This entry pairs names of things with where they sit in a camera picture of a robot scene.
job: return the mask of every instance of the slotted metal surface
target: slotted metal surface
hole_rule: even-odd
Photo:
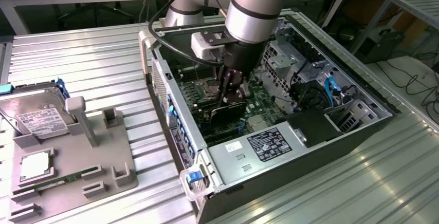
[[[350,155],[211,223],[438,223],[439,137],[434,132],[438,126],[409,103],[400,101],[401,96],[313,22],[299,13],[294,17],[404,114]],[[109,106],[123,111],[139,177],[135,189],[42,223],[197,221],[142,82],[137,49],[141,29],[145,28],[118,26],[19,36],[15,40],[14,83],[50,80],[59,70],[73,95],[87,99],[89,115]],[[134,39],[121,42],[119,34],[130,37],[126,31]],[[5,122],[0,129],[2,222],[9,214],[14,147],[11,129]]]
[[[439,30],[439,0],[392,0],[402,9]]]

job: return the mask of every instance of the aluminum profile table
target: aluminum profile table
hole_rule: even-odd
[[[301,14],[294,18],[402,111],[356,151],[211,223],[438,223],[438,125]],[[142,82],[138,32],[130,25],[18,36],[9,82],[62,76],[87,113],[125,113],[139,187],[41,223],[195,223]],[[0,222],[9,209],[11,128],[0,126]]]
[[[366,30],[353,44],[352,52],[354,54],[358,52],[372,30],[377,27],[393,4],[439,30],[439,0],[386,0],[369,26],[366,27]]]

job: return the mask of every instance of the motherboard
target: motherboard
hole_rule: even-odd
[[[227,107],[221,107],[214,77],[181,82],[186,103],[209,146],[273,126],[286,116],[258,76],[255,73],[250,77],[253,97]]]

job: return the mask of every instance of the hard drive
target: hard drive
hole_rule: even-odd
[[[69,92],[63,80],[0,86],[0,114],[17,130],[18,136],[34,134],[47,139],[69,133],[77,122],[66,111]]]

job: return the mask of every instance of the white plastic handle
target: white plastic handle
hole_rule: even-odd
[[[187,198],[191,200],[191,201],[195,201],[198,200],[199,198],[205,197],[206,195],[211,194],[214,192],[214,187],[213,187],[213,183],[210,184],[210,187],[207,187],[206,189],[203,189],[202,191],[199,192],[194,192],[190,188],[190,185],[189,185],[189,182],[186,180],[186,176],[193,173],[193,172],[197,172],[201,170],[201,166],[197,164],[194,165],[193,167],[190,167],[189,169],[185,169],[182,172],[181,172],[181,181],[182,181],[182,184],[183,184],[183,190],[185,190],[185,193],[186,193],[186,196]]]

